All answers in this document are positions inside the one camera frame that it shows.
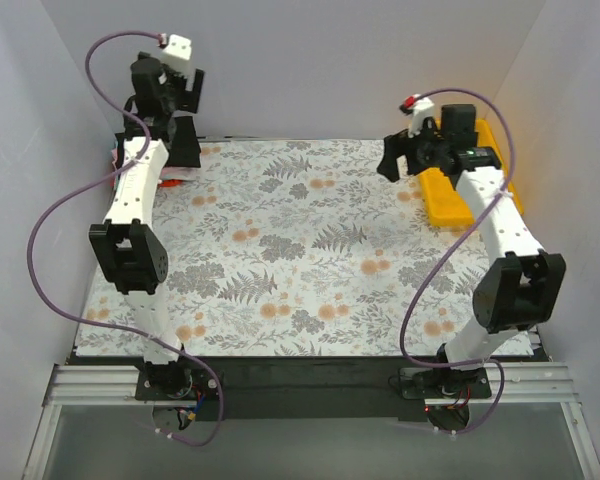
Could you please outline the black t-shirt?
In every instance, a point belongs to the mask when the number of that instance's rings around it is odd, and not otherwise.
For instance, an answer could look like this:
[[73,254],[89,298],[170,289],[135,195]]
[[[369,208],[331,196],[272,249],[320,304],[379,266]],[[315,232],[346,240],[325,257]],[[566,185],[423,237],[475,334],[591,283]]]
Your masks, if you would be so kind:
[[200,168],[201,147],[198,141],[193,118],[175,118],[175,135],[171,142],[167,167]]

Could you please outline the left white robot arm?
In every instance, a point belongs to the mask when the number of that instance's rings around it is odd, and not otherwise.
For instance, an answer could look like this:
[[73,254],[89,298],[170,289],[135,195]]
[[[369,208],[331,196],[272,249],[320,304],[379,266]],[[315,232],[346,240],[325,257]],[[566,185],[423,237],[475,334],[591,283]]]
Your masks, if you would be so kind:
[[143,359],[152,366],[177,361],[182,343],[169,325],[164,282],[168,254],[152,229],[153,206],[181,125],[176,112],[197,110],[201,71],[188,47],[169,46],[160,57],[139,53],[132,63],[134,94],[123,107],[119,177],[104,220],[89,241],[105,279],[130,307],[135,326],[147,333]]

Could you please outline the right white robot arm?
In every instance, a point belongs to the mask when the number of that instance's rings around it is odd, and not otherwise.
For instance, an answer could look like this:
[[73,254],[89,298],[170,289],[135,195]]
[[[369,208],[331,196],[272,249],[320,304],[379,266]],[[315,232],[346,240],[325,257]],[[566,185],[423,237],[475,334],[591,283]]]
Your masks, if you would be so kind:
[[451,398],[468,386],[466,370],[481,367],[507,340],[550,319],[566,262],[532,235],[510,195],[499,155],[478,145],[473,105],[445,105],[440,120],[427,97],[410,97],[400,109],[411,123],[385,137],[378,173],[398,181],[399,158],[405,158],[410,175],[439,169],[468,206],[489,259],[472,294],[474,317],[441,347],[442,366],[432,373],[434,389]]

